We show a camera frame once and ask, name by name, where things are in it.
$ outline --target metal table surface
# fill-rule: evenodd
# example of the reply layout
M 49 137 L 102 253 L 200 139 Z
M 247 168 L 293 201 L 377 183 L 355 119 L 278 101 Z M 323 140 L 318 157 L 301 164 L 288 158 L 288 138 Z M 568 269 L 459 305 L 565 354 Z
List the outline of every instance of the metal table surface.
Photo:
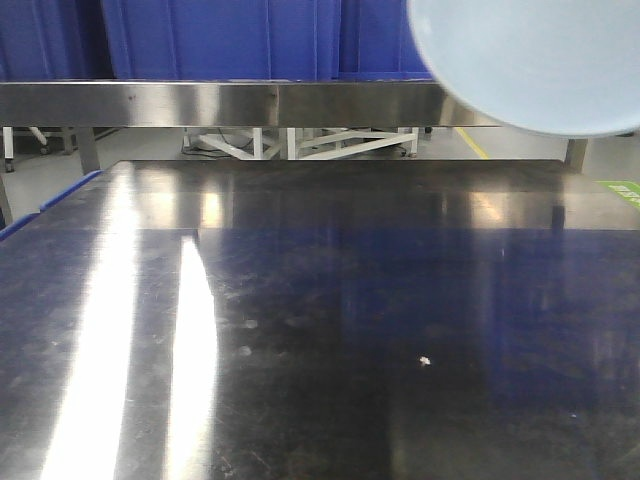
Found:
M 553 161 L 121 162 L 0 245 L 0 478 L 639 478 L 639 228 Z

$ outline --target metal rail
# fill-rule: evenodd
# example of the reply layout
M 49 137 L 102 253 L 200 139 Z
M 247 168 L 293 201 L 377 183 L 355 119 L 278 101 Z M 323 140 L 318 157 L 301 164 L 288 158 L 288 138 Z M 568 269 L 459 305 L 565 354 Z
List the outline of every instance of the metal rail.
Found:
M 496 125 L 434 82 L 46 82 L 0 84 L 14 127 Z

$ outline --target gray floor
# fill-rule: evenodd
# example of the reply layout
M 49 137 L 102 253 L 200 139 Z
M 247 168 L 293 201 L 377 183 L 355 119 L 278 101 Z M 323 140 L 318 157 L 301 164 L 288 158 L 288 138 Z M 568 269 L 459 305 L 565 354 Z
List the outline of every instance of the gray floor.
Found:
M 566 149 L 566 140 L 508 127 L 466 128 L 465 131 L 492 159 L 561 159 Z M 37 211 L 43 201 L 82 176 L 77 152 L 66 156 L 54 151 L 41 156 L 35 140 L 33 145 L 25 145 L 24 141 L 18 144 L 16 171 L 2 174 L 14 218 Z M 125 129 L 98 142 L 102 168 L 121 159 L 199 158 L 183 156 L 181 146 L 182 130 L 178 128 Z M 400 159 L 401 153 L 400 148 L 391 147 L 358 158 Z M 474 159 L 478 153 L 455 129 L 437 128 L 420 140 L 418 158 Z M 640 135 L 590 141 L 584 173 L 595 180 L 640 181 Z

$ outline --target yellow floor line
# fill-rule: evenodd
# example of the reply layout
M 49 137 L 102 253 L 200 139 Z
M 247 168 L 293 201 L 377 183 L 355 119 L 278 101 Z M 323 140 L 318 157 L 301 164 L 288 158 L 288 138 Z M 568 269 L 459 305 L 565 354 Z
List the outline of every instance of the yellow floor line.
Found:
M 489 155 L 487 155 L 487 152 L 485 152 L 482 147 L 480 147 L 480 145 L 478 145 L 473 138 L 471 138 L 471 136 L 465 131 L 464 128 L 462 127 L 456 127 L 456 132 L 458 132 L 460 134 L 460 136 L 462 137 L 462 139 L 465 141 L 465 143 L 467 145 L 469 145 L 469 148 L 471 150 L 473 150 L 476 155 L 478 155 L 481 159 L 483 160 L 489 160 Z

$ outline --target blue plastic crate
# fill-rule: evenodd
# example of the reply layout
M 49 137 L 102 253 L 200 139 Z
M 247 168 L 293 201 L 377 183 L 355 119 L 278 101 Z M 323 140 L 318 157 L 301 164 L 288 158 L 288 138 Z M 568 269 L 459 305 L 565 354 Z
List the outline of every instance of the blue plastic crate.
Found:
M 121 79 L 336 78 L 341 0 L 102 0 Z
M 342 1 L 340 78 L 432 78 L 416 50 L 406 0 Z
M 111 77 L 100 0 L 0 1 L 0 80 Z

